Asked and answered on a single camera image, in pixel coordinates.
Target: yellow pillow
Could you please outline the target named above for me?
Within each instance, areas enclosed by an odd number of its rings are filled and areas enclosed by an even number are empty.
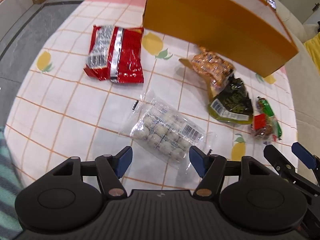
[[[303,43],[320,73],[320,33]]]

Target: red snack package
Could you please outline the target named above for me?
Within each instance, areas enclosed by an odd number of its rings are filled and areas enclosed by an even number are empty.
[[[117,26],[112,28],[110,25],[93,26],[90,54],[92,50],[97,50],[98,55],[89,54],[84,71],[88,76],[99,80],[110,79],[114,83],[143,83],[140,51],[144,29],[126,29]]]

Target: sofa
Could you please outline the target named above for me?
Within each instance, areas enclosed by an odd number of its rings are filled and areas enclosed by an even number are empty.
[[[318,34],[318,25],[303,25],[279,1],[276,12],[288,28],[299,53],[285,64],[297,119],[298,141],[320,157],[320,75],[303,43]],[[298,173],[316,183],[313,172],[299,161]]]

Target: checkered tablecloth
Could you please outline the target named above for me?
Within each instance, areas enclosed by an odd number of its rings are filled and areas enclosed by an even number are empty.
[[[172,168],[129,137],[118,134],[132,106],[148,89],[205,131],[214,131],[218,137],[213,153],[230,159],[232,147],[237,143],[236,134],[241,134],[245,154],[268,166],[263,157],[265,145],[254,139],[250,126],[222,123],[209,116],[204,81],[178,61],[197,53],[194,44],[153,33],[163,41],[163,50],[168,49],[168,55],[173,56],[168,60],[156,58],[142,47],[144,84],[114,84],[89,78],[84,73],[92,26],[141,26],[142,14],[143,8],[138,6],[85,1],[45,43],[21,85],[5,128],[14,165],[25,185],[70,156],[94,160],[103,154],[115,155],[131,145],[133,161],[121,180],[128,193],[132,188],[194,190],[199,176],[192,166],[187,172]],[[39,57],[48,53],[48,66],[39,67]],[[244,81],[250,98],[263,96],[269,101],[283,130],[283,140],[274,145],[297,167],[298,160],[290,147],[296,141],[296,120],[285,71],[273,73],[275,82],[269,84],[249,69],[230,62],[236,68],[235,76]],[[84,181],[97,185],[95,178],[87,177]],[[225,185],[234,181],[233,177],[226,178]]]

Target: small candy package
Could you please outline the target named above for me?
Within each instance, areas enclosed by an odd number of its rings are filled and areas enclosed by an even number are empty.
[[[201,53],[195,55],[191,60],[182,58],[180,62],[205,80],[211,101],[225,88],[228,78],[232,76],[235,68],[216,53],[208,51],[204,47],[200,47],[200,50]]]
[[[265,98],[257,98],[257,108],[261,112],[255,115],[252,122],[252,130],[256,138],[265,141],[281,140],[282,130],[274,112]]]
[[[143,102],[137,104],[122,134],[129,134],[144,149],[174,165],[186,159],[190,146],[202,150],[211,146],[215,136],[208,137],[203,129],[152,92],[149,95],[152,95],[150,100],[144,97]]]
[[[219,121],[251,124],[253,108],[243,81],[231,76],[225,89],[208,104],[208,111]]]
[[[143,83],[140,63],[143,30],[94,25],[85,73],[114,83]]]

